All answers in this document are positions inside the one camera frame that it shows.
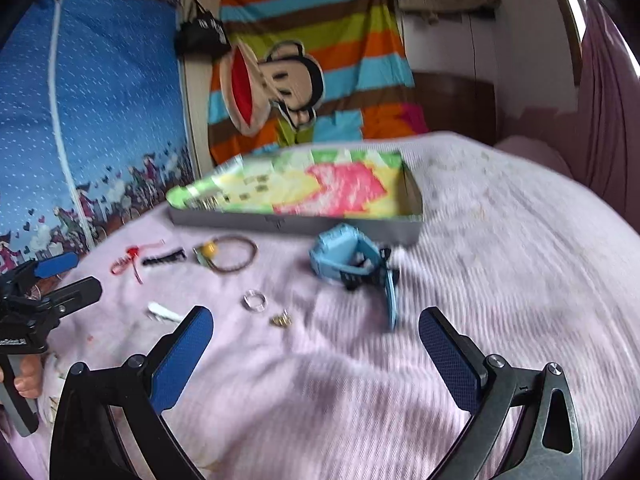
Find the person's left hand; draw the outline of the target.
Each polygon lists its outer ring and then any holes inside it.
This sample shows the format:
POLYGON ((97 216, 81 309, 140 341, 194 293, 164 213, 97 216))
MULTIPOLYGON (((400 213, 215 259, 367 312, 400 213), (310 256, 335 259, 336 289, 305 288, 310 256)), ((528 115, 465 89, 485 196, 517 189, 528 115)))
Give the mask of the person's left hand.
POLYGON ((22 356, 21 371, 15 374, 16 391, 25 399, 35 400, 42 391, 42 357, 40 354, 22 356))

